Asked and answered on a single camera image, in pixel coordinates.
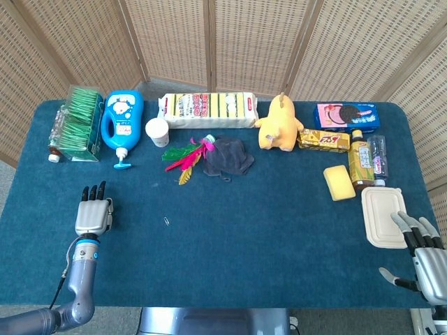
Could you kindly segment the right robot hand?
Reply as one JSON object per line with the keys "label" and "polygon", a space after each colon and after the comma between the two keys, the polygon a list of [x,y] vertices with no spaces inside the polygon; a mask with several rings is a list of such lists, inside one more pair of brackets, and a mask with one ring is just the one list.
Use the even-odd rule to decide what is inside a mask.
{"label": "right robot hand", "polygon": [[420,292],[431,306],[445,306],[446,249],[438,230],[426,218],[415,219],[403,211],[390,217],[404,236],[416,279],[401,278],[384,267],[379,268],[379,273],[394,286]]}

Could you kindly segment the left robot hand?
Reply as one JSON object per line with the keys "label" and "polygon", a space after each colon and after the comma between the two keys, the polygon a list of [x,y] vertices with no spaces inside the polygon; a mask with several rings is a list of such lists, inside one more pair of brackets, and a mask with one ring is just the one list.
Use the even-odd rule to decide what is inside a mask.
{"label": "left robot hand", "polygon": [[85,186],[82,190],[75,222],[78,236],[93,234],[98,237],[111,228],[114,205],[111,198],[104,196],[105,185],[106,181],[102,181],[99,186]]}

